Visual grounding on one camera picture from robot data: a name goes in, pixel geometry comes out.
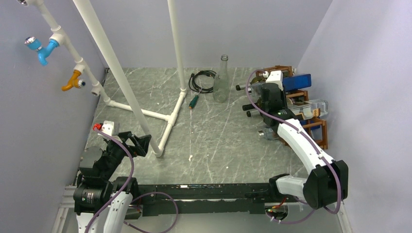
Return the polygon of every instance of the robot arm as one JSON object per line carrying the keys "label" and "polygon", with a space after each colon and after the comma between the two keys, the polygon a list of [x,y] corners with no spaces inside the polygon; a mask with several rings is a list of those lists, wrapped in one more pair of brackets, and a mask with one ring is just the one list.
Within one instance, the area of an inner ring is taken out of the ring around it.
{"label": "robot arm", "polygon": [[287,124],[279,124],[277,134],[283,138],[303,162],[309,174],[307,179],[285,175],[279,177],[276,188],[280,194],[292,195],[306,202],[314,209],[327,206],[336,202],[337,188],[334,178],[323,160],[323,156],[332,165],[339,176],[342,187],[342,199],[347,197],[348,167],[344,161],[334,161],[321,148],[319,155],[316,153],[310,142],[303,137],[306,133],[297,119],[286,120],[288,123],[299,128],[301,133],[292,129]]}
{"label": "robot arm", "polygon": [[[112,140],[120,141],[133,157],[145,157],[149,148],[151,135],[137,137],[131,132],[118,133],[118,125],[111,121],[105,121],[101,126],[102,133],[112,137]],[[130,139],[133,146],[126,144]],[[125,185],[128,177],[117,177],[112,183],[109,181],[126,152],[114,141],[105,139],[106,150],[100,147],[87,148],[81,156],[80,174],[78,185],[73,194],[74,211],[77,213],[79,233],[84,233],[93,216],[111,199],[118,194],[93,221],[88,233],[119,233],[123,225],[129,204],[133,198],[140,195],[136,178],[132,178]]]}
{"label": "robot arm", "polygon": [[348,167],[344,161],[334,161],[308,136],[296,116],[287,108],[286,94],[282,86],[283,75],[280,71],[263,74],[266,83],[261,86],[261,109],[266,113],[284,120],[280,123],[271,117],[262,115],[266,125],[283,138],[305,166],[309,176],[307,179],[296,178],[290,174],[281,174],[269,179],[269,193],[273,197],[285,195],[305,200],[313,209],[319,209],[337,200],[337,185],[332,172],[321,159],[325,158],[338,175],[342,199],[347,197]]}

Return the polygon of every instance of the screwdriver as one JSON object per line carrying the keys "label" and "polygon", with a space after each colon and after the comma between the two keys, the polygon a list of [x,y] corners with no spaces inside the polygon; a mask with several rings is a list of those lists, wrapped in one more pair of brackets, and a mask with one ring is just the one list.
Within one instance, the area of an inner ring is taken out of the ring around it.
{"label": "screwdriver", "polygon": [[189,109],[192,109],[192,108],[194,108],[194,106],[196,106],[197,100],[198,100],[198,98],[199,98],[199,94],[200,94],[200,92],[202,91],[202,89],[203,89],[203,88],[200,89],[199,93],[196,94],[196,95],[193,97],[192,101],[189,103]]}

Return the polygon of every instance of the white wall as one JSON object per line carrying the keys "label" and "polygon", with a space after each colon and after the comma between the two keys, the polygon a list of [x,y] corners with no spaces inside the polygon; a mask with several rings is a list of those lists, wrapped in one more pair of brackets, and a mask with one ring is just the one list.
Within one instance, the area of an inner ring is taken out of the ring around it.
{"label": "white wall", "polygon": [[[332,0],[176,0],[183,64],[297,66]],[[123,67],[175,67],[165,0],[92,0]]]}
{"label": "white wall", "polygon": [[[70,0],[45,0],[98,79],[104,67]],[[35,7],[0,3],[0,232],[48,233],[64,187],[74,179],[97,98],[85,89],[62,92],[74,60],[56,48],[43,67],[23,42],[48,43],[51,31]]]}
{"label": "white wall", "polygon": [[349,165],[355,232],[410,232],[412,2],[334,0],[298,70],[329,101],[328,153]]}

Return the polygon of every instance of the coiled black cable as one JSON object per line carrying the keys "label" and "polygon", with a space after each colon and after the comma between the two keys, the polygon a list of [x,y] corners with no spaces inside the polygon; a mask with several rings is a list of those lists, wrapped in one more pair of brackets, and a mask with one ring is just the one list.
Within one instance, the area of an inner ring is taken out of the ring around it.
{"label": "coiled black cable", "polygon": [[197,74],[192,73],[190,75],[190,78],[189,78],[189,88],[192,91],[197,92],[197,93],[201,93],[201,94],[212,93],[213,92],[213,87],[203,88],[195,82],[196,78],[199,77],[200,75],[206,75],[206,76],[212,77],[214,79],[215,76],[216,76],[216,72],[213,71],[213,70],[201,70]]}

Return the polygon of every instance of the clear glass bottle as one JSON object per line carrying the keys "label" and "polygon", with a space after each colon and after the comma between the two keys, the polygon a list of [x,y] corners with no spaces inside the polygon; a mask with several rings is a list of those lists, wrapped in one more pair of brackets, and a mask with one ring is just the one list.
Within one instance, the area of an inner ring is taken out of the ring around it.
{"label": "clear glass bottle", "polygon": [[227,74],[227,55],[222,55],[219,71],[213,82],[213,99],[218,103],[224,103],[229,98],[229,75]]}

